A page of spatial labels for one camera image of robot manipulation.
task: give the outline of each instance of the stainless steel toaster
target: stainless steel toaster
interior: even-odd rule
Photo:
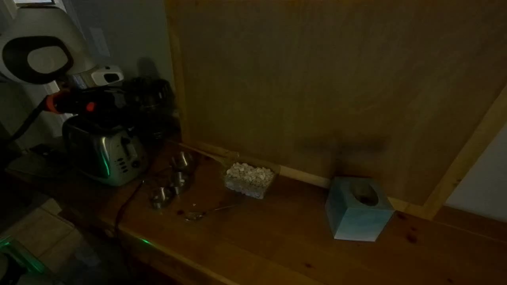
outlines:
[[[142,144],[124,127],[101,128],[74,116],[63,123],[62,135],[71,163],[102,183],[123,185],[148,167]]]

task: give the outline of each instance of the wooden trim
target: wooden trim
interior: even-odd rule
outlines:
[[[506,122],[507,86],[504,86],[424,205],[409,205],[406,212],[421,218],[433,219]]]
[[[167,14],[167,30],[169,31],[169,44],[171,46],[171,58],[174,80],[174,96],[178,106],[179,124],[182,132],[182,140],[185,143],[190,142],[187,121],[187,104],[185,101],[185,80],[183,75],[182,51],[179,47],[179,36],[177,33],[176,9],[177,1],[165,1],[165,12]]]
[[[443,206],[433,219],[437,223],[507,242],[507,223]]]

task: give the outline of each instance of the plywood board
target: plywood board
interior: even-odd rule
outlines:
[[[507,78],[507,2],[169,0],[185,143],[423,205]]]

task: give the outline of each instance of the tile floor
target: tile floor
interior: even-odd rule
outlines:
[[[58,216],[61,211],[53,200],[47,200],[19,220],[0,237],[12,236],[46,265],[59,272],[84,240],[72,223]]]

